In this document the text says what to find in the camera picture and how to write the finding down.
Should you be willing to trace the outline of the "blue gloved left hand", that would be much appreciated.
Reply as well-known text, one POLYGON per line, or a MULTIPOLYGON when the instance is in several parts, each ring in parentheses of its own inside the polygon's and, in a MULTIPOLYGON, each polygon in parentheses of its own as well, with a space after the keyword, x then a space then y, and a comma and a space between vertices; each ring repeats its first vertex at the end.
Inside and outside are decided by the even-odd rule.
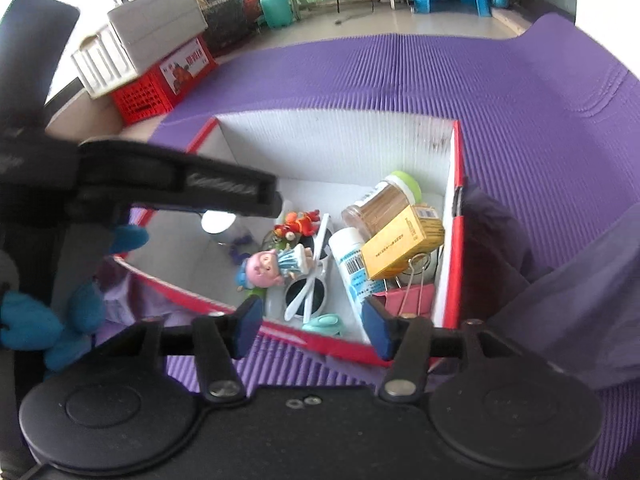
POLYGON ((70 297, 60 320, 38 299, 1 286, 1 345, 16 351, 42 351, 50 372, 59 372, 91 349, 91 336, 105 320, 105 306, 93 281, 70 297))

